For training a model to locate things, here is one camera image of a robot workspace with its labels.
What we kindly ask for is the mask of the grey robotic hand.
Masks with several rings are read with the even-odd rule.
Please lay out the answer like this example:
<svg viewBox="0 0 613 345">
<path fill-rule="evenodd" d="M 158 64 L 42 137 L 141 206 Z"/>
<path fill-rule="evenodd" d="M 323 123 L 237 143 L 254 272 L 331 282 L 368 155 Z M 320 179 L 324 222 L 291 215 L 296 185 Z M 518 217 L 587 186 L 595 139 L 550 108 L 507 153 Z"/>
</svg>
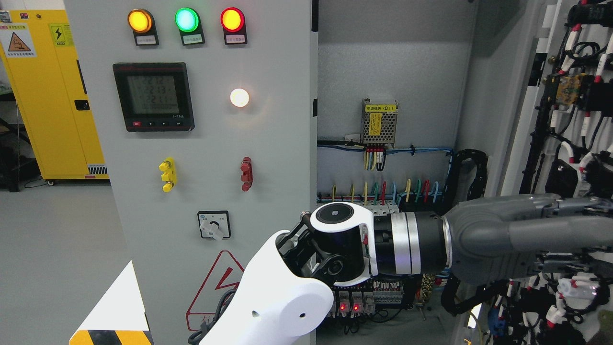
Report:
<svg viewBox="0 0 613 345">
<path fill-rule="evenodd" d="M 557 194 L 510 195 L 458 203 L 442 217 L 451 272 L 479 286 L 539 271 L 542 253 L 611 246 L 612 219 L 589 215 L 598 201 Z"/>
</svg>

